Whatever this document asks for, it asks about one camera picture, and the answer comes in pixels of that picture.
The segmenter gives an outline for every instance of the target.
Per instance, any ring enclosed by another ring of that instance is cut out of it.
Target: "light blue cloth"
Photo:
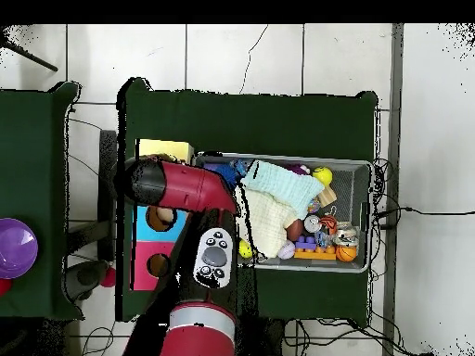
[[[301,220],[308,213],[310,201],[325,189],[313,176],[297,174],[259,160],[252,163],[241,183],[251,190],[268,193],[277,201],[290,205]]]

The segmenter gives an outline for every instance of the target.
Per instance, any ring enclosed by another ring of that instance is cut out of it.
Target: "orange toy ball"
[[[356,247],[337,246],[337,258],[343,262],[351,262],[356,258]]]

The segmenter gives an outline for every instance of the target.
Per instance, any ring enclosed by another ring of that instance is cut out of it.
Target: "pink shape sorter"
[[[153,291],[159,280],[148,272],[147,261],[154,254],[170,257],[174,242],[139,241],[135,245],[134,291]]]

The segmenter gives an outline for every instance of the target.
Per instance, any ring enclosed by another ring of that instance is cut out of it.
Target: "table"
[[[0,90],[0,217],[29,225],[39,245],[33,267],[0,297],[0,316],[82,316],[61,288],[68,233],[64,124],[78,92],[76,83],[48,92]]]
[[[131,78],[118,94],[119,156],[135,154],[135,139],[188,142],[195,151],[221,151],[328,159],[374,159],[373,92],[333,95],[220,95],[153,91]],[[124,207],[124,237],[117,255],[116,318],[144,311],[149,293],[131,291],[131,206]],[[250,270],[238,281],[249,282]],[[320,273],[257,270],[259,315],[269,318],[352,318],[366,323],[367,271]],[[242,310],[242,286],[238,309]]]

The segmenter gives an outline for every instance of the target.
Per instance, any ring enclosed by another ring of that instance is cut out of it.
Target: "white cloth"
[[[297,174],[257,159],[241,183],[247,189],[269,193],[277,201],[290,205],[301,220],[308,213],[310,201],[325,188],[313,176]]]
[[[250,236],[246,225],[247,210],[244,198],[249,207],[249,222],[252,243],[266,258],[274,258],[277,252],[287,241],[285,228],[295,220],[297,214],[289,206],[277,202],[270,194],[249,190],[239,186],[235,190],[236,201],[239,205],[240,215],[236,217],[239,236],[250,244]]]

